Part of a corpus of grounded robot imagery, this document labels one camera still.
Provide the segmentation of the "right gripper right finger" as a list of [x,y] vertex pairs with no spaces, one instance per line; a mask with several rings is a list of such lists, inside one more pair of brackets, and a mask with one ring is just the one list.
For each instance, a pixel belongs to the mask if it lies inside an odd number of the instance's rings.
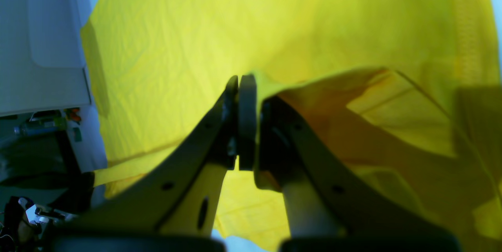
[[238,94],[240,170],[282,193],[286,245],[457,245],[449,231],[366,185],[328,150],[306,120],[277,96],[258,102],[253,75]]

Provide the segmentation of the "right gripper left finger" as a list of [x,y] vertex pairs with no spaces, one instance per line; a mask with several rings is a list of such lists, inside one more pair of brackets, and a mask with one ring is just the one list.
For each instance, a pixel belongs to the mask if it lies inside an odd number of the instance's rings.
[[120,195],[70,222],[65,238],[210,238],[222,182],[235,158],[238,77],[165,161]]

